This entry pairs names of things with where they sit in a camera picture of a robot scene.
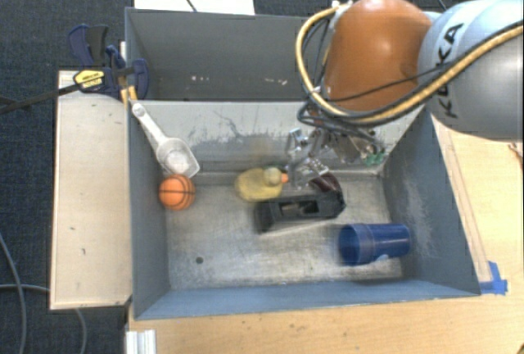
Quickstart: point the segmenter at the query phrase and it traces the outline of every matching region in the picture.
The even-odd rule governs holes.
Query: orange ball
[[[171,175],[160,184],[158,197],[166,208],[184,210],[195,201],[195,185],[187,176]]]

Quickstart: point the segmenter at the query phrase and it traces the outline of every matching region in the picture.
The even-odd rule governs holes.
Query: blue cup
[[[338,251],[349,266],[403,256],[410,248],[409,229],[401,224],[345,225],[338,236]]]

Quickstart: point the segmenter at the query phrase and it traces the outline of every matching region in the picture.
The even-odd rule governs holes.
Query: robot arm
[[[339,18],[323,82],[313,84],[301,43],[336,9],[320,12],[296,44],[312,110],[352,135],[427,103],[452,129],[522,140],[522,4],[465,2],[431,22],[404,0],[361,0]]]

